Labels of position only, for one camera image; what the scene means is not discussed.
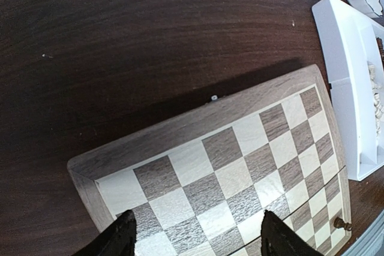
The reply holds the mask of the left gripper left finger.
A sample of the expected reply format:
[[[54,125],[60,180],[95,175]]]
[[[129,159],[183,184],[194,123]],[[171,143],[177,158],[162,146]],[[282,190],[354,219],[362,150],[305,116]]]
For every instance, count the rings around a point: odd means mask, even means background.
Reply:
[[[126,210],[91,243],[74,253],[73,256],[135,255],[136,240],[136,218],[132,210]]]

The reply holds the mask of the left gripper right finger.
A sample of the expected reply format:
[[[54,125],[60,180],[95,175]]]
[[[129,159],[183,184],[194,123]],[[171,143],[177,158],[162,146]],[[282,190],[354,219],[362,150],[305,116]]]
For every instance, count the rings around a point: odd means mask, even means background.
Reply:
[[[267,256],[323,256],[270,210],[264,211],[261,244],[261,253]]]

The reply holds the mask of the wooden chess board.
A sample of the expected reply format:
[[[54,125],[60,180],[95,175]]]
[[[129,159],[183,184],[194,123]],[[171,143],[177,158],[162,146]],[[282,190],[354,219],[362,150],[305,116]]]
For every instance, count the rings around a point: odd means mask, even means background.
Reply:
[[[266,210],[335,255],[350,239],[349,185],[317,66],[216,100],[76,156],[68,172],[104,231],[137,220],[136,255],[260,255]]]

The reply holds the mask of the pile of white chess pieces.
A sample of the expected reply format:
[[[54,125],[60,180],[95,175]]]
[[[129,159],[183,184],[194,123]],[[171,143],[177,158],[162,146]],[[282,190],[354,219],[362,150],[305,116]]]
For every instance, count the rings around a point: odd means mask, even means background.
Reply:
[[[368,66],[368,73],[369,73],[370,83],[371,83],[371,88],[373,93],[376,136],[378,137],[381,132],[381,123],[383,122],[383,104],[380,101],[380,95],[379,95],[379,90],[381,89],[381,85],[377,84],[375,81],[376,70],[375,70],[374,64],[368,61],[367,66]]]

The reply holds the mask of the pile of dark chess pieces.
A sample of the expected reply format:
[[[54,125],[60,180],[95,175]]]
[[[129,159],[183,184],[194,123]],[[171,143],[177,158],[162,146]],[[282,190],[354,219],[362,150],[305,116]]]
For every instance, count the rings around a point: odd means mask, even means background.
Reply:
[[[377,46],[380,53],[380,58],[382,61],[382,65],[384,66],[384,46],[383,46],[383,40],[379,37],[376,38]]]

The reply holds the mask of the white divided plastic tray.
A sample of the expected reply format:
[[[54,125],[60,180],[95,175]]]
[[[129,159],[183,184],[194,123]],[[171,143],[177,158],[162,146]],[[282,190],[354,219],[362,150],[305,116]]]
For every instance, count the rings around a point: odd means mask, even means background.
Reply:
[[[383,65],[376,38],[383,26],[342,0],[321,0],[312,7],[331,85],[331,100],[344,146],[348,177],[362,181],[383,166],[383,122],[376,136],[373,93],[367,62],[381,85]]]

